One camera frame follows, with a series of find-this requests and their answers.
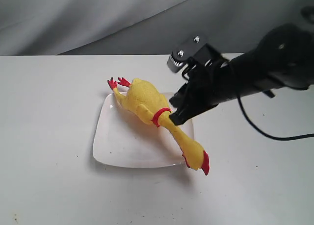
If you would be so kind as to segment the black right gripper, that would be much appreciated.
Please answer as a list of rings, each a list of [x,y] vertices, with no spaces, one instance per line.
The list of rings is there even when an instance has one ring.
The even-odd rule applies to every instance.
[[[243,63],[237,59],[191,57],[182,76],[187,82],[169,99],[176,108],[169,116],[174,125],[182,125],[243,93]]]

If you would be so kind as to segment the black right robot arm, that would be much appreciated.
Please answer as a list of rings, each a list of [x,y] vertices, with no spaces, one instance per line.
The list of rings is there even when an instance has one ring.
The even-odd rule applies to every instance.
[[[314,83],[314,34],[293,24],[269,31],[258,45],[227,59],[195,33],[177,46],[167,65],[181,72],[185,84],[170,98],[175,125],[218,104],[272,89],[307,90]]]

